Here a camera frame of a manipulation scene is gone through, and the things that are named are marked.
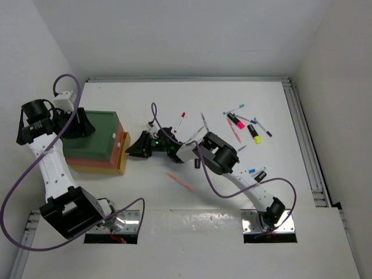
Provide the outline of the yellow bottom drawer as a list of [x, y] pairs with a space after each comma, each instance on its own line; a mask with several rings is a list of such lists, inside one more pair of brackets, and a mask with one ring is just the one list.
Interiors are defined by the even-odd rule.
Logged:
[[78, 172], [78, 173], [96, 173], [96, 174], [109, 174], [114, 176], [122, 176], [125, 172], [126, 168], [126, 149], [128, 148], [131, 141], [131, 137], [129, 133], [125, 132], [123, 135], [123, 139], [121, 141], [120, 153], [119, 157], [116, 162], [116, 166], [113, 169], [105, 168], [105, 167], [90, 167], [90, 166], [74, 166], [70, 165], [70, 167]]

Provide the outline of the orange fineliner pen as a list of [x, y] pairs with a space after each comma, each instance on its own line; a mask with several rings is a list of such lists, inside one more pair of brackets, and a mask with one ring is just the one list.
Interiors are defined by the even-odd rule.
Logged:
[[182, 185], [184, 188], [186, 188], [187, 190], [193, 192], [194, 190], [186, 183], [184, 183], [183, 181], [181, 181], [180, 179], [178, 179], [176, 176], [170, 174], [170, 173], [166, 173], [166, 175], [168, 177], [170, 177], [172, 180], [174, 180], [175, 182], [177, 182], [178, 184]]

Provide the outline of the red fineliner pen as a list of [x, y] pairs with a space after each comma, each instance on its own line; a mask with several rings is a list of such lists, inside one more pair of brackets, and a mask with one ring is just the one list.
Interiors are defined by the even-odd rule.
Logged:
[[185, 112], [183, 112], [182, 115], [180, 116], [180, 119], [178, 120], [176, 126], [174, 127], [173, 133], [177, 133], [177, 131], [179, 130], [181, 126], [182, 121], [184, 120], [184, 117], [185, 117]]

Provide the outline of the green fineliner pen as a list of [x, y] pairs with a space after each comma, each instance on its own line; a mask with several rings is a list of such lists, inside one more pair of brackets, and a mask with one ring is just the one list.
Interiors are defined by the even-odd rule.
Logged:
[[205, 126], [202, 126], [201, 128], [199, 128], [196, 132], [194, 132], [191, 137], [189, 139], [186, 140], [185, 144], [191, 142], [203, 129], [205, 128]]

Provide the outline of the grey fineliner pen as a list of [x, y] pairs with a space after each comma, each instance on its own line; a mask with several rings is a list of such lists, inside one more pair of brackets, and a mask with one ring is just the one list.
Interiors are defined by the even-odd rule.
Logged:
[[207, 121], [206, 121], [206, 119], [204, 117], [204, 114], [202, 112], [201, 112], [201, 118], [202, 118], [202, 121], [203, 121], [203, 125], [204, 125], [204, 127], [206, 129], [206, 132], [208, 133], [210, 131], [209, 130], [209, 126], [208, 126], [208, 123], [207, 123]]

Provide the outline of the pink fineliner pen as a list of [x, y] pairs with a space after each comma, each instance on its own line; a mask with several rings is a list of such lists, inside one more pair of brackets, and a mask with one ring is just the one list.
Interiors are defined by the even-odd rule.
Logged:
[[241, 144], [242, 140], [241, 140], [240, 136], [238, 135], [236, 129], [234, 128], [234, 125], [233, 125], [232, 121], [228, 117], [227, 117], [227, 121], [228, 121], [228, 124], [229, 124], [230, 128], [232, 129], [232, 132], [235, 135], [237, 141]]

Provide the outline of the pink highlighter marker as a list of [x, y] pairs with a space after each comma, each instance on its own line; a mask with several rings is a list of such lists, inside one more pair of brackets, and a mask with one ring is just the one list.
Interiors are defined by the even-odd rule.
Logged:
[[240, 121], [234, 114], [228, 113], [227, 117], [240, 129], [244, 129], [245, 125], [242, 121]]

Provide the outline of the coral drawer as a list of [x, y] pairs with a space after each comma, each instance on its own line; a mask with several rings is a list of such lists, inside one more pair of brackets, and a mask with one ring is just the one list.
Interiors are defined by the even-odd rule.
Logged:
[[111, 158], [109, 160], [77, 159], [65, 157], [66, 162], [68, 165], [73, 167], [85, 167], [90, 169], [115, 169], [119, 161], [119, 155], [121, 154], [121, 143], [123, 137], [124, 130], [121, 123], [119, 123]]

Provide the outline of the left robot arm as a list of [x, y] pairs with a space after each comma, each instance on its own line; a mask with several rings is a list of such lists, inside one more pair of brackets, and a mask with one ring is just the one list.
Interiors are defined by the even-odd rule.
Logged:
[[21, 106], [16, 142], [27, 147], [40, 161], [38, 166], [45, 185], [42, 217], [63, 237], [70, 239], [101, 223], [113, 213], [106, 198], [96, 199], [72, 178], [58, 134], [70, 118], [69, 113], [45, 106], [36, 99]]

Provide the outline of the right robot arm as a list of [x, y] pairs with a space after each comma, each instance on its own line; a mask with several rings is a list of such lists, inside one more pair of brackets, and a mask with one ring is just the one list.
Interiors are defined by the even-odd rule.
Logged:
[[236, 149], [212, 132], [198, 141], [183, 143], [169, 128], [161, 128], [154, 135], [143, 131], [126, 149], [129, 156], [143, 159], [151, 157], [153, 152], [165, 152], [178, 164], [198, 159], [204, 169], [231, 181], [252, 202], [268, 230], [274, 230], [284, 213], [285, 205], [248, 173], [240, 163]]

